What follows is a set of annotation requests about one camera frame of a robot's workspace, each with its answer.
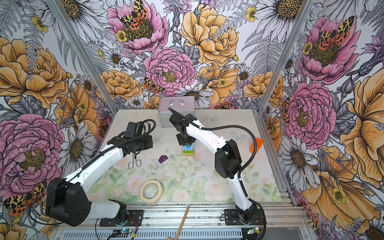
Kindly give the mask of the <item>purple wood block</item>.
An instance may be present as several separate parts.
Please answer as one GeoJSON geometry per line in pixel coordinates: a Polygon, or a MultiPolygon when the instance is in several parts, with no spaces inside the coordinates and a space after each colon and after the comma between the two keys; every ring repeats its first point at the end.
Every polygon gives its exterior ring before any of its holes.
{"type": "Polygon", "coordinates": [[[168,159],[169,159],[168,156],[162,155],[162,156],[160,156],[158,161],[159,161],[160,164],[162,164],[162,163],[164,163],[168,159]]]}

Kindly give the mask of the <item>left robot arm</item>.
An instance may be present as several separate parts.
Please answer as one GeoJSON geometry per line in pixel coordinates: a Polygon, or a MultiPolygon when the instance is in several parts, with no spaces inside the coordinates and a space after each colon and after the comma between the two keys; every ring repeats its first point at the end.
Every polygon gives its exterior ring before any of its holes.
{"type": "Polygon", "coordinates": [[[153,147],[152,131],[156,122],[147,119],[130,122],[127,129],[107,142],[91,160],[64,178],[48,184],[46,215],[72,227],[86,220],[108,219],[117,225],[128,220],[127,205],[118,200],[91,202],[87,192],[115,163],[126,155],[137,154],[153,147]]]}

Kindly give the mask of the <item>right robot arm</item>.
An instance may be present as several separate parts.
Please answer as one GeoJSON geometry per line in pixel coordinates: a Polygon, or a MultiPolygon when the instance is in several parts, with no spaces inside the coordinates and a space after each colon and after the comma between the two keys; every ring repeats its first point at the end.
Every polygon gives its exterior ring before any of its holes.
{"type": "Polygon", "coordinates": [[[235,197],[235,206],[238,210],[238,216],[241,222],[247,225],[262,207],[259,203],[252,200],[247,193],[242,179],[242,172],[250,165],[257,153],[257,138],[247,128],[239,125],[226,125],[214,128],[206,128],[192,114],[186,116],[169,109],[172,112],[170,123],[179,132],[177,139],[180,146],[192,145],[195,141],[199,141],[215,157],[215,170],[224,179],[227,179],[232,193],[235,197]],[[213,131],[237,128],[247,132],[254,143],[254,152],[250,159],[242,165],[242,158],[236,141],[225,140],[218,137],[213,131]]]}

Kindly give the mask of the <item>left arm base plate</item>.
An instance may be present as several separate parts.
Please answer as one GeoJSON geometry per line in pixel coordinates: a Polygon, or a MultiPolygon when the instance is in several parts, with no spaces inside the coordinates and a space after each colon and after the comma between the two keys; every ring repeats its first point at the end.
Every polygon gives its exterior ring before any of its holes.
{"type": "Polygon", "coordinates": [[[143,210],[122,210],[112,219],[101,219],[100,227],[140,227],[143,220],[143,210]]]}

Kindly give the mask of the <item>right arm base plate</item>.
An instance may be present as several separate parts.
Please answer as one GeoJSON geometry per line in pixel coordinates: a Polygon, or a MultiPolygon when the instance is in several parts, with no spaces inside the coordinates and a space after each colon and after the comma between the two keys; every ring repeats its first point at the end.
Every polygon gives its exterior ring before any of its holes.
{"type": "Polygon", "coordinates": [[[266,224],[260,209],[247,212],[239,209],[224,209],[224,219],[227,226],[261,226],[266,224]]]}

